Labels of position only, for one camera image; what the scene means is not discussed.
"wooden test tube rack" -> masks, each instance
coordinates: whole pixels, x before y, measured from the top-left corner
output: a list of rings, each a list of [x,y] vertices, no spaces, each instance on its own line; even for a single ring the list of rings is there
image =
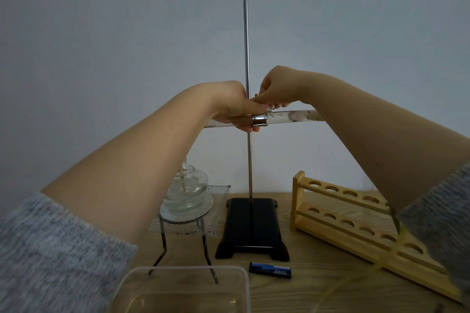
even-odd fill
[[[305,172],[300,171],[292,182],[292,231],[302,230],[373,263],[379,260],[384,251],[389,251],[395,245],[397,235],[381,232],[366,223],[304,202],[305,190],[390,214],[386,200],[379,194],[372,196],[308,178]],[[450,282],[442,265],[428,255],[424,244],[409,235],[404,247],[410,250],[399,250],[394,258],[384,264],[384,269],[461,302],[459,290]]]

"wooden table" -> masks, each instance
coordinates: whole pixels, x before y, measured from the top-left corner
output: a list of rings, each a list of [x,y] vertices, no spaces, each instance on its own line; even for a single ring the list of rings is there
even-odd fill
[[[380,213],[356,208],[348,203],[305,192],[305,200],[362,220],[375,227],[394,232],[390,218]],[[232,259],[216,260],[215,250],[222,237],[226,211],[220,220],[216,236],[208,237],[209,256],[213,265],[237,265],[248,271],[250,261],[272,263],[292,268],[292,279],[250,275],[251,308],[258,312],[309,313],[315,299],[324,288],[345,275],[363,270],[370,265],[360,258],[329,245],[300,231],[289,230],[291,193],[263,193],[255,197],[276,199],[279,204],[278,218],[282,238],[289,250],[291,261],[272,261],[267,255],[235,254]],[[160,265],[205,265],[201,236],[166,236],[168,252]],[[133,266],[151,266],[162,252],[159,233],[147,233],[139,243],[140,249]],[[464,308],[437,293],[409,282],[392,273],[381,271],[366,280],[350,283],[324,303],[319,312],[424,312],[432,313],[436,304],[446,306],[445,313],[464,312]]]

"black stand base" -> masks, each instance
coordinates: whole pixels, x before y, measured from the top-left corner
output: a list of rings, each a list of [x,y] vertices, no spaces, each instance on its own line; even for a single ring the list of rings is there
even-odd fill
[[[224,236],[215,258],[231,258],[235,252],[269,254],[273,260],[289,261],[277,220],[277,202],[271,198],[253,198],[250,215],[249,198],[227,200]]]

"hand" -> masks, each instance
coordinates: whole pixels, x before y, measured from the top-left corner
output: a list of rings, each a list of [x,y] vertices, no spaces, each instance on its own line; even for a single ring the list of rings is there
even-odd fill
[[[276,109],[297,101],[307,103],[305,94],[308,92],[309,78],[311,76],[307,72],[276,66],[263,79],[259,95],[253,101],[269,104]]]
[[[226,82],[205,83],[207,92],[213,97],[213,104],[216,114],[215,120],[227,122],[231,117],[238,117],[247,114],[261,114],[269,111],[269,105],[253,102],[246,97],[243,84],[236,80]],[[237,126],[238,129],[246,132],[258,132],[258,126]]]

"metal rod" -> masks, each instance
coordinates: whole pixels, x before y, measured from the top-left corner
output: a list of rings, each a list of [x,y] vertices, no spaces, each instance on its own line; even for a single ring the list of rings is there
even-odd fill
[[[245,29],[245,87],[246,95],[250,98],[250,47],[248,41],[248,0],[243,0],[243,17]],[[251,166],[251,134],[247,135],[248,144],[248,194],[250,196],[250,210],[253,206],[253,170]]]

